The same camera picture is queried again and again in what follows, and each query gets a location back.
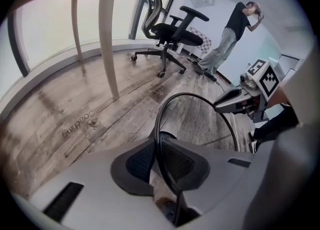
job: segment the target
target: man's hand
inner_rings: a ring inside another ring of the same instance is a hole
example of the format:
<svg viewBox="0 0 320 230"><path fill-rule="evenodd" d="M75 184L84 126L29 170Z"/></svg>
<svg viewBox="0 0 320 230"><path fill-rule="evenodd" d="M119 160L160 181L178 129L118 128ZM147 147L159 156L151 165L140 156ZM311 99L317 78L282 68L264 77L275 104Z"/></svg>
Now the man's hand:
<svg viewBox="0 0 320 230"><path fill-rule="evenodd" d="M261 21L264 19L264 17L265 17L265 15L261 15L261 16L259 16L259 17L258 17L258 22L260 22L260 23L261 23Z"/></svg>

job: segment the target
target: chair base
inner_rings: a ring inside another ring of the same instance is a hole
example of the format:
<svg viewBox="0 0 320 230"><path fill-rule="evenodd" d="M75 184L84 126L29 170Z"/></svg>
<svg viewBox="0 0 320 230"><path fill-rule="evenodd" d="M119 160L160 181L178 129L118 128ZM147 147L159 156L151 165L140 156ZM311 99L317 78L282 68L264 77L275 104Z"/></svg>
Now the chair base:
<svg viewBox="0 0 320 230"><path fill-rule="evenodd" d="M162 60L162 70L158 72L158 77L163 78L167 69L167 59L178 66L182 68L182 70L179 71L180 74L185 73L185 70L187 69L182 63L180 63L176 58L173 57L170 53L168 53L168 44L164 46L163 50L149 50L149 51L139 51L135 52L134 56L131 56L131 59L133 61L137 60L137 55L153 55L153 56L160 56Z"/></svg>

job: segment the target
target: black office chair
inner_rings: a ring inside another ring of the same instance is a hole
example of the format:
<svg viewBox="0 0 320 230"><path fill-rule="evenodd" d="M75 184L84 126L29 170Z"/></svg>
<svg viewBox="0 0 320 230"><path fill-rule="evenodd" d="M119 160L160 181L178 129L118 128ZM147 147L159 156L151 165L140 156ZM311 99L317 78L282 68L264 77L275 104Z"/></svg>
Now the black office chair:
<svg viewBox="0 0 320 230"><path fill-rule="evenodd" d="M169 48L169 44L173 44L176 46L177 43L183 43L189 46L200 46L203 44L202 38L193 34L189 31L186 31L186 28L192 22L195 17L200 18L201 20L207 22L209 18L200 12L189 8L189 7L180 7L180 10L185 11L187 16L182 20L181 18L170 16L173 18L171 25L169 24L156 24L159 15L162 9L162 0L154 0L154 8L152 9L151 4L148 1L148 13L144 19L142 24L142 31L144 35L148 39L159 40L160 44L165 44L163 50L155 50L155 51L142 51L135 52L134 55L131 56L133 61L137 60L137 55L156 55L161 56L162 59L162 70L158 72L158 77L162 78L165 75L166 71L166 60L168 58L169 61L174 62L179 65L182 70L179 72L183 74L186 70L186 67L181 64L176 58L174 58L170 53L167 53ZM181 21L179 27L176 26L178 21Z"/></svg>

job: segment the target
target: checkered cloth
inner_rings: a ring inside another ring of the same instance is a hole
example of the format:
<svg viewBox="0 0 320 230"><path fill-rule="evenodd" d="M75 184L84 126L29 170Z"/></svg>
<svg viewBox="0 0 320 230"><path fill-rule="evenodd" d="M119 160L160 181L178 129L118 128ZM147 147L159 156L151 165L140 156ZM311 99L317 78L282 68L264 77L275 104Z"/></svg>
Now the checkered cloth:
<svg viewBox="0 0 320 230"><path fill-rule="evenodd" d="M205 34L203 34L202 32L198 31L194 27L190 27L189 31L194 33L194 34L196 34L197 36L199 36L200 38L203 39L203 44L201 46L197 46L196 48L202 50L203 51L203 55L205 55L209 51L209 49L211 47L211 44L212 44L211 39L209 39Z"/></svg>

